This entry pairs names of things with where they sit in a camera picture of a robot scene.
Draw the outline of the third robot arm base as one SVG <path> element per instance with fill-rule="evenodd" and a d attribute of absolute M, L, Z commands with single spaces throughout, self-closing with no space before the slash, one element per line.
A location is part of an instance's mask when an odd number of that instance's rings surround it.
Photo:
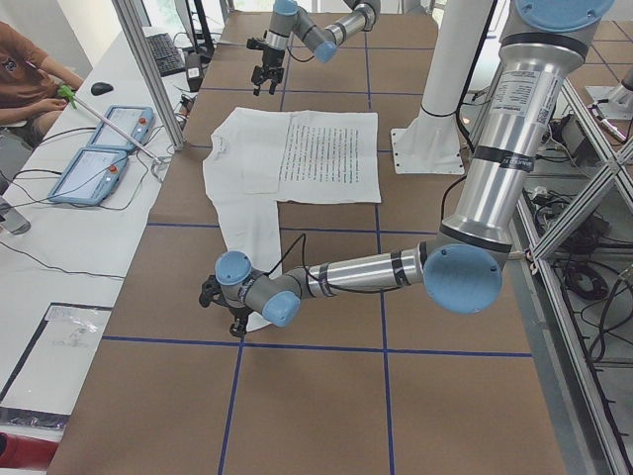
<path fill-rule="evenodd" d="M 587 86 L 589 108 L 599 119 L 625 121 L 632 118 L 632 70 L 616 86 Z"/>

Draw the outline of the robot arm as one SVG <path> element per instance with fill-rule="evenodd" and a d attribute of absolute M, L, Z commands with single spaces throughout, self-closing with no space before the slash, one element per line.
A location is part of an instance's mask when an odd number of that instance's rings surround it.
<path fill-rule="evenodd" d="M 251 75 L 253 94 L 258 96 L 261 85 L 270 81 L 269 93 L 283 81 L 284 57 L 289 37 L 297 37 L 320 62 L 330 61 L 337 48 L 359 32 L 370 32 L 381 13 L 380 1 L 346 1 L 351 12 L 325 28 L 318 26 L 309 13 L 296 1 L 277 0 L 268 30 L 262 38 L 250 38 L 248 49 L 262 51 L 262 64 L 255 65 Z"/>
<path fill-rule="evenodd" d="M 254 94 L 284 78 L 290 37 L 313 58 L 330 61 L 352 36 L 376 26 L 380 1 L 345 1 L 351 12 L 322 28 L 297 1 L 275 1 L 268 30 L 247 41 L 262 50 Z M 417 117 L 393 129 L 397 173 L 458 172 L 453 119 L 460 119 L 485 7 L 494 1 L 449 1 Z M 266 112 L 237 107 L 212 134 L 203 163 L 206 191 L 228 252 L 203 285 L 200 304 L 233 314 L 230 333 L 243 337 L 249 317 L 259 329 L 285 327 L 308 298 L 377 294 L 423 283 L 433 302 L 457 314 L 489 307 L 502 286 L 511 246 L 508 225 L 533 170 L 566 77 L 585 63 L 600 20 L 614 1 L 510 1 L 500 39 L 500 76 L 493 81 L 483 131 L 465 175 L 456 211 L 435 238 L 411 249 L 278 270 L 277 201 L 377 202 L 375 113 Z"/>

